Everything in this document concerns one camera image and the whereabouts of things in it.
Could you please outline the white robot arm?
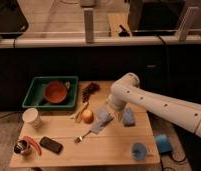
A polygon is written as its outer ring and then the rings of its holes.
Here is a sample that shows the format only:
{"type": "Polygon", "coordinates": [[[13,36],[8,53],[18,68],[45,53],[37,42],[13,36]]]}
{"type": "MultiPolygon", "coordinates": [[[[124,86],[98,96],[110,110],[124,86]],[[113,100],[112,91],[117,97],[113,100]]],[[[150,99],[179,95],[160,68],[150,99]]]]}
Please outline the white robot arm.
{"type": "Polygon", "coordinates": [[[110,107],[122,110],[127,103],[138,105],[201,138],[201,104],[148,92],[139,84],[134,73],[127,73],[115,81],[107,99],[110,107]]]}

